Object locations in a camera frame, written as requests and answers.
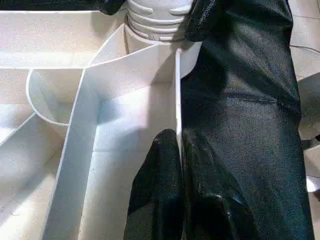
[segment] plastic partition wall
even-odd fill
[[[127,11],[0,12],[0,236],[123,238],[132,181],[201,43],[136,34]]]

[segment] black fabric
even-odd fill
[[[185,38],[192,42],[205,40],[231,2],[233,0],[195,0],[186,21]]]
[[[176,133],[153,140],[130,195],[124,240],[181,240],[184,190]]]
[[[77,11],[95,8],[86,0],[0,0],[0,10]]]
[[[234,177],[208,140],[183,131],[186,240],[259,240],[252,213]]]
[[[314,239],[292,26],[286,0],[234,1],[181,81],[182,127],[208,140],[237,181],[262,240]]]

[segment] black rubber glove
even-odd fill
[[[124,240],[181,240],[184,191],[176,133],[165,129],[153,140],[134,178]]]
[[[259,240],[237,180],[206,137],[192,129],[182,135],[186,240]]]
[[[94,0],[101,12],[115,14],[126,0]],[[192,42],[203,41],[217,19],[226,11],[231,0],[195,0],[186,22],[185,38]]]

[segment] white compartment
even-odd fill
[[[33,113],[25,94],[28,72],[0,69],[0,144]]]
[[[1,239],[41,237],[63,142],[63,132],[33,114],[0,144]]]
[[[67,126],[82,69],[34,69],[26,83],[29,104],[39,117]]]
[[[154,45],[85,71],[43,239],[123,238],[132,182],[154,137],[171,128],[180,139],[180,73],[188,73],[180,69],[181,51],[175,71],[164,75],[154,62],[138,61],[161,48]],[[188,53],[182,54],[184,65]],[[127,67],[117,72],[123,63]]]

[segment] tile floor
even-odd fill
[[[320,0],[288,1],[293,15],[291,44],[314,48],[320,51]],[[291,55],[298,81],[320,73],[320,53],[308,49],[291,47]],[[319,163],[318,170],[320,174],[320,148],[318,151],[316,160]],[[312,187],[315,189],[319,188],[320,178],[310,177],[308,181],[314,183]],[[320,240],[320,189],[316,193],[309,193],[309,201],[315,239]]]

